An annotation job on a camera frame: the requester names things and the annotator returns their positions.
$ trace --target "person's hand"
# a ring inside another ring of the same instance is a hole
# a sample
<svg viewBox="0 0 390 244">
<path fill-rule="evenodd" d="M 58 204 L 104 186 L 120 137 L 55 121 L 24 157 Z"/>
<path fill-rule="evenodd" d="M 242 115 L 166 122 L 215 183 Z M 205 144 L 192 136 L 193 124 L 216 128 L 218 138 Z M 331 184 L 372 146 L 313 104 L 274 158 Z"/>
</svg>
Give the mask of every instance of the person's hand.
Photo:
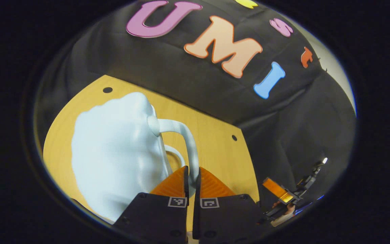
<svg viewBox="0 0 390 244">
<path fill-rule="evenodd" d="M 272 208 L 275 208 L 280 203 L 281 203 L 280 201 L 275 202 Z"/>
<path fill-rule="evenodd" d="M 289 203 L 288 205 L 287 205 L 287 211 L 284 213 L 284 215 L 287 215 L 287 214 L 289 214 L 289 213 L 292 213 L 292 212 L 294 212 L 294 210 L 296 209 L 296 205 L 294 205 L 294 204 L 292 204 L 292 203 Z"/>
</svg>

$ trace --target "wooden table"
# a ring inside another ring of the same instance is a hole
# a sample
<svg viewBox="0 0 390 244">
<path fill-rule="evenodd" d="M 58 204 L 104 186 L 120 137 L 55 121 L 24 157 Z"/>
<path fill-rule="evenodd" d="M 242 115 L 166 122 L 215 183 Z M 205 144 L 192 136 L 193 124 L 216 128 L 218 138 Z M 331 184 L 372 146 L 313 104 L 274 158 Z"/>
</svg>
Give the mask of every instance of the wooden table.
<svg viewBox="0 0 390 244">
<path fill-rule="evenodd" d="M 103 90 L 107 87 L 111 87 L 112 92 L 104 93 Z M 92 211 L 78 190 L 71 168 L 71 139 L 78 115 L 96 105 L 102 105 L 111 99 L 118 99 L 132 92 L 142 92 L 154 106 L 159 119 L 177 120 L 189 127 L 195 138 L 201 167 L 213 173 L 236 194 L 247 193 L 254 201 L 259 200 L 254 167 L 239 128 L 158 93 L 110 76 L 102 76 L 80 91 L 60 111 L 46 136 L 43 148 L 46 168 L 68 197 L 76 199 Z M 162 133 L 162 137 L 164 143 L 177 149 L 187 163 L 188 156 L 183 137 L 172 132 Z M 176 170 L 179 167 L 178 158 L 169 153 L 167 156 L 172 169 Z M 195 196 L 192 196 L 189 199 L 188 231 L 192 231 L 194 198 Z"/>
</svg>

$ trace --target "white wall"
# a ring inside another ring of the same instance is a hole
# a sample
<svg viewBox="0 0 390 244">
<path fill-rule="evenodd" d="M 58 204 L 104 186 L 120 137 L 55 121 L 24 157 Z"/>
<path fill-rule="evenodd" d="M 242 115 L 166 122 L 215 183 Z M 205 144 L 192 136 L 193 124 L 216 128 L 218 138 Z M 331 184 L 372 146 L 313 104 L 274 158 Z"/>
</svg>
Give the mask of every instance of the white wall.
<svg viewBox="0 0 390 244">
<path fill-rule="evenodd" d="M 338 60 L 333 56 L 332 52 L 321 43 L 313 34 L 309 33 L 305 28 L 299 25 L 297 22 L 291 18 L 283 15 L 291 24 L 293 24 L 298 31 L 300 31 L 303 36 L 306 37 L 308 42 L 313 47 L 315 53 L 320 58 L 320 64 L 324 70 L 328 69 L 328 73 L 338 82 L 342 87 L 345 94 L 347 94 L 348 99 L 350 100 L 351 105 L 353 106 L 354 113 L 356 114 L 356 104 L 354 103 L 353 91 L 351 90 L 350 82 L 345 74 L 345 71 L 341 67 Z"/>
</svg>

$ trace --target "letter m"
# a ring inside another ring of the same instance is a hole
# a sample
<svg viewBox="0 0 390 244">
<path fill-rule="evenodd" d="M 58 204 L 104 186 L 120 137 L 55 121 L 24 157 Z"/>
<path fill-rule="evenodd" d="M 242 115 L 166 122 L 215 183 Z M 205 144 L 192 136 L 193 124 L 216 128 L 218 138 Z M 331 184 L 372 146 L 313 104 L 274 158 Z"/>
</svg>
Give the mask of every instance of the letter m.
<svg viewBox="0 0 390 244">
<path fill-rule="evenodd" d="M 229 60 L 222 63 L 222 68 L 228 74 L 241 78 L 243 70 L 252 58 L 263 51 L 261 45 L 252 38 L 234 42 L 234 26 L 232 23 L 218 16 L 210 16 L 211 25 L 195 40 L 184 46 L 187 53 L 199 58 L 206 58 L 207 48 L 213 44 L 212 62 L 218 63 L 229 56 Z"/>
</svg>

